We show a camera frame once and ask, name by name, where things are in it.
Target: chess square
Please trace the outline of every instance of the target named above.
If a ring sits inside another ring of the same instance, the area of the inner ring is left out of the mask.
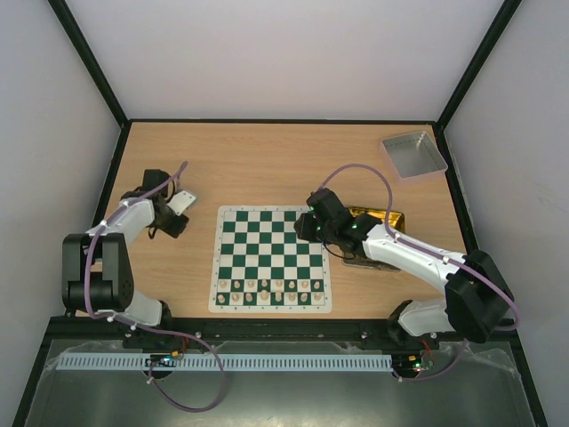
[[[245,278],[254,278],[258,277],[257,267],[245,267]]]
[[[247,222],[247,232],[258,233],[259,230],[260,230],[260,222]]]
[[[220,256],[220,267],[233,267],[234,255],[222,255]]]
[[[263,222],[259,223],[259,231],[261,233],[271,233],[273,231],[273,223],[272,222]]]
[[[274,232],[271,236],[271,243],[281,243],[285,242],[285,234]]]
[[[296,276],[297,276],[296,267],[286,267],[286,266],[284,267],[284,278],[286,279],[287,284],[289,280],[296,280],[297,278]]]
[[[270,243],[259,244],[259,255],[271,255],[273,246]]]
[[[244,260],[245,267],[259,267],[259,256],[258,255],[246,255]]]
[[[271,211],[260,212],[260,221],[273,221],[273,213]]]
[[[224,233],[221,236],[221,243],[222,244],[235,243],[235,233]]]
[[[235,243],[233,245],[234,255],[245,255],[247,254],[247,245],[245,243]]]
[[[259,254],[259,244],[251,243],[247,244],[246,253],[248,255],[258,255]]]
[[[270,268],[271,278],[284,279],[285,278],[285,268],[284,267],[271,267]]]
[[[233,245],[230,243],[221,244],[221,254],[222,255],[231,255],[233,254]]]
[[[248,222],[234,222],[235,233],[246,233]]]
[[[220,267],[220,271],[219,271],[219,279],[228,279],[231,280],[231,271],[233,269],[231,267]]]
[[[247,233],[247,243],[259,243],[260,235],[259,233]]]
[[[270,256],[270,266],[271,267],[284,267],[285,257],[283,255],[271,255]]]
[[[297,243],[296,244],[296,253],[298,255],[308,255],[309,254],[310,245],[308,243]]]
[[[310,278],[324,278],[322,267],[310,267]]]
[[[285,243],[284,244],[284,254],[285,255],[295,255],[296,254],[296,245],[292,243]]]
[[[271,231],[273,233],[284,233],[285,232],[285,223],[284,222],[273,222]]]
[[[249,220],[249,213],[247,211],[237,211],[236,221],[247,222]]]
[[[259,243],[271,243],[271,233],[260,233],[259,234]]]
[[[309,254],[311,254],[311,255],[322,254],[322,245],[319,243],[310,243],[309,244]]]
[[[285,292],[284,293],[284,305],[298,305],[299,299],[296,292]]]
[[[247,217],[248,222],[259,222],[260,221],[260,212],[258,211],[250,211],[249,216]]]
[[[224,233],[235,233],[235,223],[234,222],[223,222],[223,232]]]
[[[247,233],[235,233],[235,243],[247,243]]]
[[[236,221],[236,213],[227,211],[223,214],[223,221],[225,222],[235,222]]]
[[[273,222],[283,222],[285,220],[285,213],[283,211],[273,211]]]
[[[243,281],[245,278],[245,267],[232,267],[231,268],[231,277],[235,279],[240,279]]]
[[[285,221],[296,221],[296,211],[287,211],[284,213],[284,220]]]
[[[296,267],[296,255],[285,255],[284,256],[284,266],[285,267]]]
[[[297,267],[310,267],[310,255],[296,255]]]
[[[229,297],[229,305],[243,305],[243,292],[232,292]]]

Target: robotic arm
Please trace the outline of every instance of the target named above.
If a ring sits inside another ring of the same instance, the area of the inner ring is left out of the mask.
[[[144,172],[142,185],[121,197],[120,206],[109,224],[99,224],[83,234],[70,234],[63,241],[62,299],[70,310],[86,310],[84,302],[85,269],[89,273],[92,309],[97,314],[114,318],[116,314],[133,324],[159,325],[169,312],[165,302],[148,298],[134,288],[127,246],[145,228],[161,230],[177,238],[188,224],[183,212],[196,197],[173,184],[168,197],[167,187],[150,198],[140,196],[170,179],[160,170]],[[93,265],[86,265],[87,248],[93,236],[100,233],[94,247]]]
[[[389,333],[395,341],[404,342],[409,335],[454,330],[472,342],[485,342],[508,311],[502,297],[465,271],[473,269],[488,278],[513,301],[488,254],[478,250],[468,255],[446,251],[388,230],[381,220],[367,213],[354,217],[326,188],[313,193],[307,204],[311,212],[304,213],[294,224],[298,238],[334,244],[347,254],[391,264],[445,295],[428,302],[402,302],[390,317],[394,327]]]

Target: green square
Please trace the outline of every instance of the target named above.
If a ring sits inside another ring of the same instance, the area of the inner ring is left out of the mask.
[[[285,278],[285,267],[271,267],[270,278]]]
[[[322,255],[311,255],[310,267],[322,267]]]
[[[250,233],[258,233],[259,228],[260,228],[260,224],[258,222],[247,223],[247,231]]]
[[[233,255],[233,262],[231,264],[233,267],[244,267],[245,255]]]
[[[270,243],[270,233],[261,233],[259,235],[259,243]]]
[[[276,292],[270,293],[270,305],[285,305],[285,297],[281,294],[281,301],[276,300]]]
[[[247,233],[235,233],[235,243],[247,243]]]
[[[223,295],[223,298],[225,298],[223,302],[219,300],[220,295]],[[229,305],[229,292],[218,292],[217,295],[215,295],[215,305]]]
[[[285,231],[285,223],[281,221],[273,222],[273,232],[282,233]]]
[[[283,245],[282,243],[273,243],[270,246],[270,252],[273,255],[282,255],[285,253],[285,245]]]
[[[245,278],[257,278],[257,267],[245,267]]]
[[[243,286],[245,285],[243,280],[232,280],[231,281],[231,292],[243,292]]]
[[[246,211],[237,211],[236,219],[238,221],[247,221],[249,219],[249,213]]]
[[[259,244],[258,243],[248,243],[245,249],[245,253],[248,255],[258,255],[259,254]]]
[[[233,254],[233,245],[230,243],[221,244],[221,254],[222,255],[232,255]]]
[[[296,255],[285,255],[284,256],[284,266],[285,267],[296,267]]]
[[[297,278],[310,278],[310,267],[297,267],[296,268]]]
[[[220,278],[231,278],[231,267],[220,267]]]
[[[296,254],[298,255],[308,255],[309,254],[309,244],[308,243],[299,243],[296,246]]]
[[[294,212],[294,211],[285,212],[284,213],[284,220],[295,222],[296,221],[296,212]]]
[[[270,255],[259,255],[259,267],[270,267]]]
[[[296,295],[296,297],[298,298],[299,305],[310,305],[310,304],[311,304],[311,298],[310,298],[311,294],[310,294],[310,292],[307,292],[307,293],[306,293],[306,294],[307,294],[307,297],[308,297],[308,299],[307,299],[306,301],[303,301],[303,300],[301,299],[301,295],[302,295],[302,294],[304,294],[304,293],[303,293],[303,292],[299,292],[299,294]]]
[[[285,233],[284,234],[285,243],[296,243],[296,233]]]
[[[243,299],[243,305],[257,305],[257,294],[255,292],[251,292],[252,300],[250,302],[247,301],[246,298]]]
[[[224,233],[235,233],[235,223],[234,222],[223,222],[223,232]]]

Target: black edge trim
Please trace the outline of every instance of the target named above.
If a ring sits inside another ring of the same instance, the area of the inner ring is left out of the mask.
[[[509,21],[512,19],[512,16],[514,16],[514,13],[520,3],[522,3],[522,0],[504,0],[504,3],[502,3],[500,10],[496,13],[494,20],[490,25],[490,28],[486,31],[482,42],[480,42],[477,51],[474,53],[474,56],[464,71],[461,80],[454,89],[451,98],[446,103],[445,109],[437,120],[438,125],[443,130],[448,126],[454,116],[454,113],[461,105],[466,93],[477,78],[478,72],[484,66],[488,56],[490,56],[494,46],[498,43],[501,34],[508,26]]]
[[[474,235],[474,229],[472,228],[469,210],[467,209],[466,202],[464,201],[464,195],[462,194],[456,169],[454,169],[453,158],[451,157],[451,152],[448,148],[448,144],[446,143],[445,132],[439,126],[434,126],[433,130],[435,132],[435,140],[437,141],[438,150],[448,165],[448,169],[445,174],[446,182],[448,183],[448,189],[451,193],[451,198],[453,199],[454,211],[456,212],[459,227],[461,228],[464,247],[466,248],[466,252],[470,253],[471,251],[478,249],[478,242]]]
[[[233,123],[266,125],[434,125],[433,120],[339,120],[282,118],[134,118],[136,123]]]
[[[108,167],[107,178],[105,178],[105,183],[103,184],[103,190],[100,193],[99,203],[97,204],[97,209],[95,211],[95,216],[92,220],[92,225],[95,226],[105,218],[105,212],[107,211],[108,201],[110,200],[110,195],[113,192],[113,186],[115,185],[116,174],[118,173],[118,168],[121,165],[121,159],[123,158],[124,147],[126,147],[126,142],[128,141],[128,134],[131,131],[130,120],[126,122],[124,127],[121,129],[121,133],[118,135],[118,141],[116,142],[115,152],[113,153],[113,158],[110,161],[110,166]]]
[[[95,58],[95,55],[92,53],[91,47],[85,40],[77,21],[73,17],[73,14],[69,10],[68,4],[65,0],[48,0],[50,6],[53,9],[53,12],[60,20],[61,26],[65,29],[69,40],[75,46],[75,49],[83,64],[86,66],[87,71],[91,75],[93,82],[97,85],[100,94],[102,95],[103,99],[108,105],[113,116],[115,116],[115,120],[119,126],[123,126],[126,124],[127,118],[126,114],[121,107],[121,104],[118,102],[118,99],[115,96],[115,93],[110,87],[107,78],[105,77],[102,69],[99,66],[99,62]]]

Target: cable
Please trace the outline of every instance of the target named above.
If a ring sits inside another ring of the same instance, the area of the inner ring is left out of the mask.
[[[453,362],[441,372],[437,372],[436,374],[429,376],[422,376],[421,378],[404,378],[403,376],[399,375],[394,369],[393,375],[400,383],[417,383],[419,381],[434,380],[435,378],[448,374],[454,369],[454,367],[456,367],[456,365],[459,363],[459,360],[461,360],[462,356],[464,355],[464,351],[466,350],[466,344],[468,344],[468,342],[468,340],[462,340],[462,346],[459,350],[459,353],[456,355],[456,358],[454,358]]]
[[[348,165],[344,165],[339,167],[338,169],[336,169],[334,172],[330,173],[330,175],[328,176],[328,178],[326,178],[324,180],[324,182],[320,185],[320,187],[318,187],[318,189],[323,189],[325,187],[325,185],[334,177],[336,176],[338,173],[340,173],[341,171],[345,170],[345,169],[349,169],[350,167],[359,167],[362,169],[366,169],[370,172],[375,173],[378,177],[381,178],[381,180],[383,181],[383,184],[385,184],[385,188],[388,191],[388,208],[387,208],[387,212],[385,213],[385,218],[389,219],[389,215],[391,214],[391,206],[393,205],[393,191],[391,190],[391,186],[389,185],[389,182],[387,180],[387,178],[385,176],[383,176],[383,174],[378,171],[377,169],[368,166],[368,165],[362,165],[359,163],[351,163]],[[396,237],[396,233],[390,228],[389,226],[389,221],[384,221],[383,222],[385,224],[385,231],[392,237],[394,238],[397,242],[401,242],[406,246],[411,247],[412,249],[415,249],[416,251],[419,252],[423,252],[424,254],[427,254],[429,256],[432,256],[438,260],[443,260],[445,258],[445,256],[443,254],[439,254],[435,251],[431,251],[430,249],[428,249],[427,247],[423,247],[421,245],[417,245],[409,240],[406,240],[405,238],[397,238]],[[498,294],[500,296],[500,298],[502,300],[504,300],[504,302],[506,302],[506,304],[512,309],[512,311],[514,312],[514,323],[513,325],[510,326],[497,326],[494,329],[496,331],[513,331],[515,330],[518,326],[519,326],[519,322],[521,319],[521,315],[519,312],[519,308],[516,306],[516,304],[511,300],[511,298],[509,298],[499,287],[497,287],[494,283],[492,283],[488,278],[486,278],[485,276],[483,276],[482,274],[478,273],[476,270],[471,269],[468,265],[462,263],[462,262],[458,262],[455,261],[452,258],[448,258],[448,262],[451,263],[452,265],[454,265],[455,267],[458,267],[459,269],[462,269],[466,272],[468,272],[470,275],[472,275],[473,277],[477,278],[478,280],[480,280],[482,283],[484,283],[486,286],[488,286],[490,289],[492,289],[496,294]]]
[[[180,169],[178,169],[178,172],[176,172],[174,175],[172,175],[170,178],[168,178],[168,180],[164,181],[162,184],[158,185],[154,189],[147,191],[142,196],[139,196],[139,197],[135,198],[134,200],[122,201],[121,205],[106,220],[103,220],[100,222],[100,227],[97,228],[97,230],[95,231],[94,235],[91,238],[91,243],[89,244],[89,248],[87,249],[87,256],[85,259],[84,302],[85,302],[85,310],[87,311],[87,313],[89,314],[89,316],[91,318],[93,318],[93,319],[109,318],[109,315],[106,315],[106,314],[95,314],[95,312],[92,309],[92,304],[91,304],[91,265],[92,265],[92,258],[94,256],[94,252],[95,252],[95,246],[97,245],[97,241],[99,240],[100,235],[110,225],[112,225],[114,223],[114,221],[116,221],[117,218],[119,218],[119,216],[124,212],[124,210],[127,209],[127,207],[129,205],[135,205],[135,204],[145,200],[146,198],[156,194],[158,191],[160,191],[164,187],[170,185],[170,182],[176,181],[178,183],[178,187],[180,187],[180,176],[181,176],[182,172],[184,172],[184,169],[186,169],[186,166],[188,166],[188,162],[183,162],[180,166]],[[178,408],[181,411],[192,412],[192,413],[204,412],[204,411],[212,409],[213,407],[216,407],[217,405],[220,404],[220,402],[225,397],[225,393],[227,392],[227,376],[226,376],[225,370],[223,369],[223,363],[221,362],[220,356],[217,354],[217,352],[212,348],[212,346],[210,344],[208,344],[204,340],[201,340],[200,338],[197,338],[196,336],[191,335],[191,334],[185,334],[183,332],[177,332],[177,331],[164,331],[161,329],[155,329],[154,327],[150,327],[150,326],[135,324],[130,319],[122,318],[120,316],[120,314],[116,314],[111,319],[115,319],[115,320],[117,320],[117,321],[119,321],[119,322],[121,322],[127,326],[138,327],[139,329],[142,329],[144,331],[151,332],[154,334],[173,335],[173,336],[179,336],[182,338],[188,338],[192,341],[198,342],[199,344],[203,345],[215,357],[215,360],[216,360],[218,366],[220,367],[220,372],[221,372],[220,390],[219,390],[217,396],[215,397],[215,399],[212,401],[212,403],[210,403],[206,407],[196,408],[196,407],[186,407],[186,406],[181,405],[180,403],[174,401],[172,398],[170,398],[162,390],[162,388],[156,383],[156,381],[154,381],[154,378],[152,377],[153,366],[151,366],[150,369],[148,370],[148,383],[153,383],[155,385],[156,389],[158,390],[158,392],[160,393],[160,395],[168,403],[170,403],[172,406]]]

